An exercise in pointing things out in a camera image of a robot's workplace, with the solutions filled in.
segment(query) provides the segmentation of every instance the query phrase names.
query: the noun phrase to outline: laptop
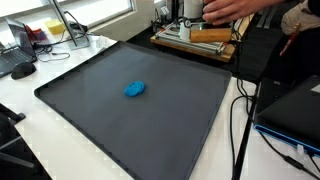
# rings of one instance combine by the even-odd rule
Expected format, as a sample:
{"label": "laptop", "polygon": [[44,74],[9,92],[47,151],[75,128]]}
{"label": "laptop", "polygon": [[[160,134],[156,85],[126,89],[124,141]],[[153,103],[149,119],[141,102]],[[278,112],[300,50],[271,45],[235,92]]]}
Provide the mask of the laptop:
{"label": "laptop", "polygon": [[6,21],[17,47],[0,54],[0,78],[10,74],[17,64],[22,62],[33,63],[37,60],[26,26],[13,19],[6,18]]}
{"label": "laptop", "polygon": [[254,129],[320,155],[320,77],[312,76],[254,114]]}

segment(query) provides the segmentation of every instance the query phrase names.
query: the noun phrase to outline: white desk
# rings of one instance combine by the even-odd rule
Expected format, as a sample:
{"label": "white desk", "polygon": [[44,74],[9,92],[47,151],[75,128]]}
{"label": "white desk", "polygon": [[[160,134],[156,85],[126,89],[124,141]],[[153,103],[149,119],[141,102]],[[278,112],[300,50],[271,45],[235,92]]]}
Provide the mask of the white desk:
{"label": "white desk", "polygon": [[[297,160],[297,150],[274,138],[265,136],[269,142],[281,153],[289,155]],[[305,160],[310,168],[317,172],[308,156]],[[320,158],[314,158],[320,165]],[[277,153],[275,153],[260,134],[251,128],[249,141],[247,145],[245,160],[242,167],[241,180],[314,180],[307,173],[297,170],[285,162]]]}
{"label": "white desk", "polygon": [[[91,46],[70,52],[71,57],[65,61],[38,61],[35,63],[38,70],[25,79],[15,81],[10,76],[0,79],[1,103],[16,113],[22,112],[27,116],[15,127],[52,179],[132,179],[68,121],[33,94],[37,87],[84,62],[98,50]],[[54,48],[54,51],[63,52],[67,49],[60,47]],[[254,84],[245,82],[244,86],[249,94],[254,93]],[[231,178],[229,111],[233,99],[239,95],[236,79],[232,78],[190,179]],[[238,152],[247,122],[244,99],[237,101],[233,116],[235,150]]]}

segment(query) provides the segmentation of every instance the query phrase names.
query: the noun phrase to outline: chair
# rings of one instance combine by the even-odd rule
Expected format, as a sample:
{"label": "chair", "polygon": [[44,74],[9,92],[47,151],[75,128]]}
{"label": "chair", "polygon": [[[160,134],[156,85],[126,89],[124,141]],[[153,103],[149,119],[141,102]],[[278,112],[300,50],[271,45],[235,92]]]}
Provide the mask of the chair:
{"label": "chair", "polygon": [[[6,108],[4,105],[0,103],[0,137],[5,130],[7,130],[10,126],[14,126],[16,123],[25,118],[25,115],[15,114],[10,109]],[[4,148],[14,144],[15,142],[22,139],[21,136],[7,142],[6,144],[0,146],[0,160],[8,161],[11,163],[19,164],[25,167],[34,168],[35,165],[33,163],[27,162],[25,160],[10,156],[8,154],[2,153],[1,150]]]}

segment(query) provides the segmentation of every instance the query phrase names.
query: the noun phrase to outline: keyboard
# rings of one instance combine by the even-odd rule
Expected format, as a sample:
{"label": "keyboard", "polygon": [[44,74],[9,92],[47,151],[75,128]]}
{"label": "keyboard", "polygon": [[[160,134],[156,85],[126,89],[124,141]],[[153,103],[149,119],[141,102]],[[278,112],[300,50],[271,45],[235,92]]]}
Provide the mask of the keyboard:
{"label": "keyboard", "polygon": [[34,59],[20,49],[14,49],[0,55],[0,77],[12,72],[14,67],[23,62],[33,62]]}

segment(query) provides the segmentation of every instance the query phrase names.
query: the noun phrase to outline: person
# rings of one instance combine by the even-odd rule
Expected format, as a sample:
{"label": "person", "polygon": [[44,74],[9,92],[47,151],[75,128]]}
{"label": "person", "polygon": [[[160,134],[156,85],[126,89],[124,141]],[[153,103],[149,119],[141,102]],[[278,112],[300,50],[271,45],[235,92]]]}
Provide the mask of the person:
{"label": "person", "polygon": [[[285,1],[287,0],[204,0],[206,5],[203,19],[219,25]],[[320,0],[306,0],[306,6],[309,15],[320,17]],[[289,39],[289,34],[283,34],[277,42],[259,80],[266,77],[284,83],[299,83],[311,75],[320,75],[320,27],[304,28],[285,53],[280,55]]]}

